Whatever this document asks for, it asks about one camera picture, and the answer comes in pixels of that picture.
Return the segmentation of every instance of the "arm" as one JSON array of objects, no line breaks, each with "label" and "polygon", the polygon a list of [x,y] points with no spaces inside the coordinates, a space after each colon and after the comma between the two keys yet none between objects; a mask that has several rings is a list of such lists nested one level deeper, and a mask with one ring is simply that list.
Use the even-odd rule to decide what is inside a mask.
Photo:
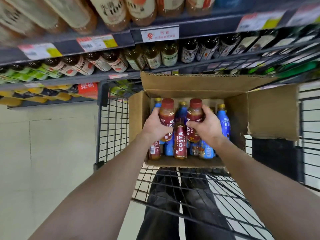
[{"label": "arm", "polygon": [[149,147],[171,127],[155,108],[142,132],[105,166],[72,191],[29,240],[116,240]]},{"label": "arm", "polygon": [[237,148],[222,135],[219,119],[202,108],[204,122],[187,125],[216,150],[275,239],[320,239],[320,197]]}]

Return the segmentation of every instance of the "red bottle cap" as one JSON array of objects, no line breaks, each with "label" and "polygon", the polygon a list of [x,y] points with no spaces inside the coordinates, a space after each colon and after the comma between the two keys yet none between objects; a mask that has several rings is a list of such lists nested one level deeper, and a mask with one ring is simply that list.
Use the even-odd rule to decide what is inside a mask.
[{"label": "red bottle cap", "polygon": [[190,100],[190,107],[193,109],[202,107],[202,100],[199,98],[193,98]]},{"label": "red bottle cap", "polygon": [[174,100],[171,98],[164,98],[161,104],[162,108],[173,109],[174,108]]}]

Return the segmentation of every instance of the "hand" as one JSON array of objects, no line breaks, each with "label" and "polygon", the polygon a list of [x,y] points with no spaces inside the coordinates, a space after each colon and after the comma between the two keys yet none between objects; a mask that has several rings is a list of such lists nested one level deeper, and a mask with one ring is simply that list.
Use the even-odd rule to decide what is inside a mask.
[{"label": "hand", "polygon": [[196,129],[202,140],[212,144],[212,139],[224,138],[222,134],[221,123],[218,117],[207,105],[202,105],[202,109],[205,113],[205,120],[202,123],[188,121],[186,125]]},{"label": "hand", "polygon": [[141,134],[146,135],[151,143],[159,141],[168,133],[172,133],[173,128],[161,124],[159,119],[159,108],[154,108],[149,118],[144,123]]}]

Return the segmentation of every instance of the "cardboard box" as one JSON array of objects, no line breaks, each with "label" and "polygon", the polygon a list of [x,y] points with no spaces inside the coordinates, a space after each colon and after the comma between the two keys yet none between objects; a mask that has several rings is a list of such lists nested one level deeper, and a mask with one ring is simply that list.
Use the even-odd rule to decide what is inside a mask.
[{"label": "cardboard box", "polygon": [[[298,85],[248,92],[276,78],[262,76],[164,75],[141,72],[144,91],[129,98],[130,141],[141,132],[150,115],[153,98],[200,98],[224,101],[230,119],[230,140],[245,150],[244,135],[256,138],[285,138],[298,140]],[[220,158],[210,160],[188,156],[185,160],[162,155],[159,160],[145,159],[146,164],[158,167],[216,168]]]}]

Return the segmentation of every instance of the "leg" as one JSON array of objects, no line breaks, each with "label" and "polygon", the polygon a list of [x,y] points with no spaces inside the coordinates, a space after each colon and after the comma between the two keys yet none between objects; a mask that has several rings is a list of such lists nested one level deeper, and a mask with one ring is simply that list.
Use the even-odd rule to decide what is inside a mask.
[{"label": "leg", "polygon": [[[179,186],[175,168],[160,168],[152,181],[147,203],[179,213],[181,200]],[[149,239],[180,240],[179,217],[147,206],[137,240]]]},{"label": "leg", "polygon": [[235,240],[226,218],[218,209],[205,174],[197,174],[196,169],[180,169],[182,202],[191,206],[182,206],[183,214],[208,226],[185,219],[186,240]]}]

